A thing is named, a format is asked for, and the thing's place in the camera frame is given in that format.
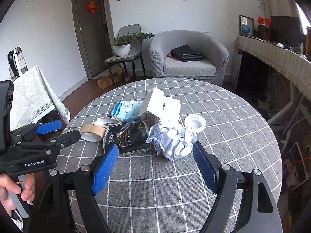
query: crumpled paper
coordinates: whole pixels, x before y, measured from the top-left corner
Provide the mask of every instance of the crumpled paper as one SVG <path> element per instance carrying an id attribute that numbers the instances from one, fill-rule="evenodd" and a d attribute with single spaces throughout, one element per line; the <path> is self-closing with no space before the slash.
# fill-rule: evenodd
<path id="1" fill-rule="evenodd" d="M 185 128 L 178 121 L 161 119 L 151 127 L 147 142 L 152 142 L 157 155 L 163 155 L 174 161 L 192 152 L 197 134 L 191 127 Z"/>

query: chair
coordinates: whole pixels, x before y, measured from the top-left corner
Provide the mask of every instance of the chair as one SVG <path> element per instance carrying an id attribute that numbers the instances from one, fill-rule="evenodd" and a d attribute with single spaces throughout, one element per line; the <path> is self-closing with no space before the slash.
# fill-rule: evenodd
<path id="1" fill-rule="evenodd" d="M 132 33 L 136 33 L 136 32 L 140 32 L 140 25 L 139 24 L 133 24 L 133 25 L 128 25 L 128 26 L 123 26 L 120 30 L 119 30 L 119 34 L 118 36 L 123 36 L 123 35 L 127 35 L 128 33 L 132 34 Z M 128 55 L 125 56 L 112 56 L 110 58 L 108 58 L 107 60 L 105 60 L 106 65 L 108 66 L 109 69 L 109 73 L 111 76 L 111 80 L 113 85 L 115 86 L 114 83 L 114 77 L 112 75 L 111 72 L 111 67 L 115 64 L 118 63 L 123 63 L 124 66 L 124 70 L 126 73 L 126 76 L 128 75 L 127 69 L 126 69 L 126 65 L 125 62 L 132 62 L 132 69 L 133 69 L 133 77 L 134 80 L 136 80 L 136 73 L 135 73 L 135 60 L 140 58 L 140 61 L 142 63 L 142 70 L 144 72 L 144 75 L 146 76 L 145 73 L 145 66 L 144 66 L 144 61 L 142 59 L 142 41 L 133 41 L 131 43 L 131 49 L 130 49 L 130 53 Z"/>
<path id="2" fill-rule="evenodd" d="M 200 61 L 181 62 L 167 55 L 176 47 L 188 44 L 204 55 Z M 150 44 L 150 60 L 153 78 L 180 77 L 210 82 L 222 86 L 225 69 L 229 60 L 228 51 L 209 35 L 195 31 L 161 32 Z"/>

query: black tissue package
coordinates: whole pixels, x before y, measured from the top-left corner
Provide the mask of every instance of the black tissue package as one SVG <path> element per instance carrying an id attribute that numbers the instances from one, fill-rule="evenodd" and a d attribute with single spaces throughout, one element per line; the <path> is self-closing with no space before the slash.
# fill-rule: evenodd
<path id="1" fill-rule="evenodd" d="M 146 152 L 151 148 L 150 143 L 146 143 L 148 135 L 149 131 L 144 121 L 122 123 L 106 130 L 104 146 L 116 144 L 119 147 L 119 156 Z"/>

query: black handbag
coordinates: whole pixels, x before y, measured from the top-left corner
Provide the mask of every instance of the black handbag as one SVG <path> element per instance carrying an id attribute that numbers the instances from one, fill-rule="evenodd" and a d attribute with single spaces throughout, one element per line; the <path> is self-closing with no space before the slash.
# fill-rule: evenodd
<path id="1" fill-rule="evenodd" d="M 204 56 L 201 53 L 191 50 L 188 45 L 180 46 L 171 50 L 171 54 L 182 62 L 204 59 Z"/>

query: human hand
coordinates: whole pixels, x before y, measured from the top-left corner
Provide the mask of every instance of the human hand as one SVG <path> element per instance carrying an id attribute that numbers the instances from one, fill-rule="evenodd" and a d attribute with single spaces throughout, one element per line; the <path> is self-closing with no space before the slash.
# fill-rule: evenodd
<path id="1" fill-rule="evenodd" d="M 21 188 L 7 175 L 0 174 L 0 201 L 9 214 L 12 216 L 12 210 L 16 209 L 11 197 L 7 191 L 11 191 L 15 194 L 21 193 Z M 25 179 L 25 189 L 21 193 L 21 198 L 28 204 L 35 199 L 35 174 L 28 174 Z"/>

